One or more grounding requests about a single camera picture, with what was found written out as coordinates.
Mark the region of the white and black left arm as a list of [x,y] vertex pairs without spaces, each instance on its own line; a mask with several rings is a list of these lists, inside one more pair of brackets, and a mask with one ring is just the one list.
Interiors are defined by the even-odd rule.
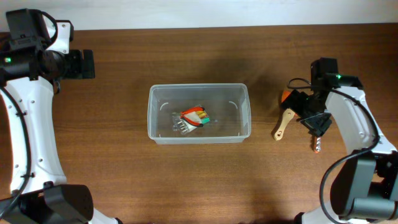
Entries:
[[53,97],[61,80],[95,77],[91,50],[72,50],[74,27],[38,9],[6,12],[1,98],[12,146],[11,196],[1,200],[9,223],[118,223],[95,209],[85,185],[69,184],[57,153]]

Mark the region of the clear pack of coloured bits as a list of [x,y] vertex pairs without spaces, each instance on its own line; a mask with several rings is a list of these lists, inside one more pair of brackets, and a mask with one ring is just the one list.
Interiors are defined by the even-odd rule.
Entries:
[[210,117],[205,108],[198,105],[185,111],[173,112],[172,121],[174,124],[172,129],[186,135],[198,128],[203,128],[210,122]]

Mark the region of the red handled pliers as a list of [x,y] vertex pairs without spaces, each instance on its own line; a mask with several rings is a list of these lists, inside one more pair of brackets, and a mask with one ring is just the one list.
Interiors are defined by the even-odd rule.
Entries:
[[186,111],[180,112],[179,118],[186,124],[196,128],[202,128],[210,121],[210,117],[202,106],[196,106]]

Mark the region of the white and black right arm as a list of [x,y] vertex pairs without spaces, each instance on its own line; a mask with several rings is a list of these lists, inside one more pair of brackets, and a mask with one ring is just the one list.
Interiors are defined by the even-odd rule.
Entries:
[[380,223],[397,219],[397,149],[376,123],[358,77],[342,75],[335,58],[311,64],[305,86],[282,97],[284,113],[277,135],[293,116],[310,134],[322,137],[336,122],[347,155],[324,173],[320,207],[302,212],[295,223]]

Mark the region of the clear plastic storage box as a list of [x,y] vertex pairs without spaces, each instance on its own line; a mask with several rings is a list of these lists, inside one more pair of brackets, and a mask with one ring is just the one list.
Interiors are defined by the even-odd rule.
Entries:
[[251,134],[251,107],[242,83],[154,85],[147,130],[157,144],[240,143]]

